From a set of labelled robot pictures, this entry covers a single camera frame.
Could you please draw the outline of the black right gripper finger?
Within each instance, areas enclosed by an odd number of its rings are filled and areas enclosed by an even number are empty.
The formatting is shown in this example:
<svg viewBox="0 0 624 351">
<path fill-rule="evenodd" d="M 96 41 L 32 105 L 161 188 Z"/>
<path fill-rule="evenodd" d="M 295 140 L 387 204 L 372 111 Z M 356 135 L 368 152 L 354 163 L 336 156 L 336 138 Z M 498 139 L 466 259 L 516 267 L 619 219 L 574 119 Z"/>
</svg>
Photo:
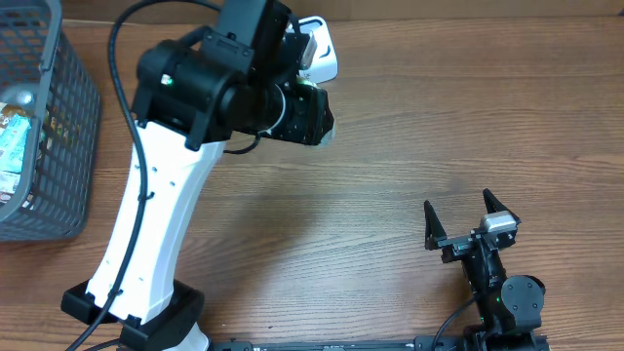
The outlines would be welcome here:
<svg viewBox="0 0 624 351">
<path fill-rule="evenodd" d="M 425 249 L 429 251 L 437 250 L 439 243 L 448 238 L 447 232 L 429 201 L 424 202 L 424 213 Z"/>
<path fill-rule="evenodd" d="M 517 224 L 521 223 L 521 219 L 515 213 L 509 210 L 502 202 L 500 202 L 488 188 L 485 188 L 483 190 L 483 196 L 487 212 L 489 214 L 508 212 Z"/>
</svg>

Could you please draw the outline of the green lid jar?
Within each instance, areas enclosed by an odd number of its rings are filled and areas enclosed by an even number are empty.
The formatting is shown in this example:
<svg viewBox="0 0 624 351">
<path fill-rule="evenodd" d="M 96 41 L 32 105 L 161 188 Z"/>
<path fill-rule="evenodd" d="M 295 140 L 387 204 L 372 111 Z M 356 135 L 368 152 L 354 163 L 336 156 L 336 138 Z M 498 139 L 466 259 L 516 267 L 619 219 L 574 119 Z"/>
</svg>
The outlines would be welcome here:
<svg viewBox="0 0 624 351">
<path fill-rule="evenodd" d="M 322 137 L 320 139 L 319 147 L 327 147 L 330 145 L 335 139 L 335 121 L 331 120 L 330 122 L 323 125 L 322 128 Z"/>
</svg>

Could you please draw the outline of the yellow oil bottle silver cap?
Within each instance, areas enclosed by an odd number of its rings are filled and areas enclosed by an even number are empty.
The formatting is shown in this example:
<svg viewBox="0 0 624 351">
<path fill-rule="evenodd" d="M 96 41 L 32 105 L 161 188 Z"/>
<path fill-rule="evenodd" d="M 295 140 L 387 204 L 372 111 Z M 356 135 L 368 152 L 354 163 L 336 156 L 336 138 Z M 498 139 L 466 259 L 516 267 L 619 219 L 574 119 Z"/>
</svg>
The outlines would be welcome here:
<svg viewBox="0 0 624 351">
<path fill-rule="evenodd" d="M 1 102 L 4 103 L 2 113 L 32 117 L 35 109 L 35 95 L 26 89 L 11 88 L 1 93 Z"/>
</svg>

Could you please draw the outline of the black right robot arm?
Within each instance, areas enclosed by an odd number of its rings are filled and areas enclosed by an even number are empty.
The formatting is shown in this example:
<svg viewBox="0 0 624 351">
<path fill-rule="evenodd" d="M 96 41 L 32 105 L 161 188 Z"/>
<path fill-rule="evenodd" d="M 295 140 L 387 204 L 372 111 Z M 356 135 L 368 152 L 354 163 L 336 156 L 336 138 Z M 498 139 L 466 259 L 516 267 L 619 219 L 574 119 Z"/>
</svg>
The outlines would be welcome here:
<svg viewBox="0 0 624 351">
<path fill-rule="evenodd" d="M 424 247 L 442 252 L 444 263 L 459 261 L 472 297 L 457 308 L 432 337 L 415 343 L 428 350 L 548 350 L 541 327 L 545 303 L 544 283 L 531 275 L 508 276 L 500 252 L 516 243 L 521 219 L 503 205 L 489 189 L 483 190 L 487 213 L 478 227 L 465 236 L 450 238 L 432 204 L 425 201 Z M 464 329 L 463 335 L 443 338 L 443 333 L 468 307 L 476 305 L 481 322 Z"/>
</svg>

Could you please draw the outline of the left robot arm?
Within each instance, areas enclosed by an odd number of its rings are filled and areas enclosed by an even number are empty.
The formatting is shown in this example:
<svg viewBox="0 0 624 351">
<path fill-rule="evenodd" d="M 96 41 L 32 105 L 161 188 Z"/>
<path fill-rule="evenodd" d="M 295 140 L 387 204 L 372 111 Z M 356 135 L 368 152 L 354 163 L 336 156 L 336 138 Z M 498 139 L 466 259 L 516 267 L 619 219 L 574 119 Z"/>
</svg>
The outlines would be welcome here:
<svg viewBox="0 0 624 351">
<path fill-rule="evenodd" d="M 133 99 L 120 106 L 133 139 L 127 185 L 94 276 L 62 310 L 89 331 L 122 330 L 122 350 L 206 350 L 204 296 L 175 277 L 200 192 L 234 133 L 306 146 L 335 133 L 323 85 L 337 74 L 327 23 L 278 1 L 228 0 L 215 26 L 147 50 Z"/>
</svg>

